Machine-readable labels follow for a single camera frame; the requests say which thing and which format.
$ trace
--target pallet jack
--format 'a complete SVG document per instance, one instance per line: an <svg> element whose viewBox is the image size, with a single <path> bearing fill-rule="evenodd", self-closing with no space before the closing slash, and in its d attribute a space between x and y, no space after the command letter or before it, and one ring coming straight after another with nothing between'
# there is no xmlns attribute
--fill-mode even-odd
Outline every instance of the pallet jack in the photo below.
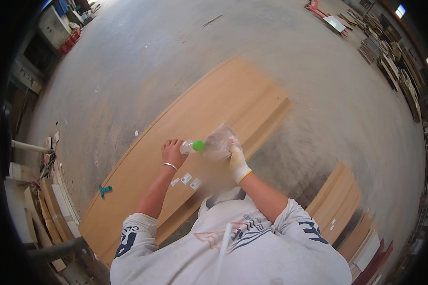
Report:
<svg viewBox="0 0 428 285"><path fill-rule="evenodd" d="M317 16L319 16L322 19L330 16L329 14L326 14L323 11L319 10L319 0L309 0L308 3L304 5L304 8L314 12ZM347 37L347 31L345 29L341 32L341 34L344 37Z"/></svg>

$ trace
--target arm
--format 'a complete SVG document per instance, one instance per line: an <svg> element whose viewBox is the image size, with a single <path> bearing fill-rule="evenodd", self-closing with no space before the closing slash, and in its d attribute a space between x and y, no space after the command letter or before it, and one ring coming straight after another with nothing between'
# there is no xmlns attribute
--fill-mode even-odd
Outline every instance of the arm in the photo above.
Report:
<svg viewBox="0 0 428 285"><path fill-rule="evenodd" d="M180 168L188 156L181 154L179 151L179 147L182 143L182 140L167 140L166 143L161 146L163 162L173 164L176 168ZM163 165L160 174L138 202L134 213L146 214L149 217L157 219L161 212L166 191L175 173L176 170L174 168Z"/></svg>
<svg viewBox="0 0 428 285"><path fill-rule="evenodd" d="M235 143L230 144L230 168L236 183L244 189L262 214L272 223L286 208L288 198L280 191L268 186L247 166L244 154Z"/></svg>
<svg viewBox="0 0 428 285"><path fill-rule="evenodd" d="M253 172L244 177L239 186L254 201L257 208L271 223L287 206L288 198L280 191L268 186Z"/></svg>

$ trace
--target silver bracelet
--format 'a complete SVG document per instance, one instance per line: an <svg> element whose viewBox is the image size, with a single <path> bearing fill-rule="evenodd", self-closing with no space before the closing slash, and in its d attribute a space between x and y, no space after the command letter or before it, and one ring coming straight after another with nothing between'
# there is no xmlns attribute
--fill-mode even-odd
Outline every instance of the silver bracelet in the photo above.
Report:
<svg viewBox="0 0 428 285"><path fill-rule="evenodd" d="M163 165L171 166L172 168L174 168L174 170L176 170L176 171L177 171L177 167L176 167L176 166L174 166L174 165L173 165L173 164L171 164L171 163L164 162L164 163L163 163Z"/></svg>

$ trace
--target factory floor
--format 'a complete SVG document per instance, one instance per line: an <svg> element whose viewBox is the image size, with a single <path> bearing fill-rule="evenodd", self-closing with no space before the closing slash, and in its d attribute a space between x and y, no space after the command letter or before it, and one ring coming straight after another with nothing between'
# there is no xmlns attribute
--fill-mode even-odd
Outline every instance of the factory floor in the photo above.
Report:
<svg viewBox="0 0 428 285"><path fill-rule="evenodd" d="M100 2L17 137L44 145L60 131L56 154L81 218L136 131L219 63L240 55L295 102L250 159L252 170L305 203L343 160L361 189L361 209L371 211L386 247L394 241L382 268L387 274L417 221L425 148L401 91L394 93L359 54L366 35L358 27L348 37L336 35L303 8L307 0ZM349 7L323 0L319 8L338 14ZM15 157L38 172L36 154Z"/></svg>

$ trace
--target gloved hand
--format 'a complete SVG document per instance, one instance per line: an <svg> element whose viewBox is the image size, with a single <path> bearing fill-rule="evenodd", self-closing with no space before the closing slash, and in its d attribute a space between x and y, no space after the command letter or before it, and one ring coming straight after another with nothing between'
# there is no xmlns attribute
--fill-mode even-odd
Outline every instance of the gloved hand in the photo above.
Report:
<svg viewBox="0 0 428 285"><path fill-rule="evenodd" d="M234 180L239 185L241 180L251 173L252 170L245 162L244 153L235 143L231 142L228 150L231 152L229 168L233 173Z"/></svg>

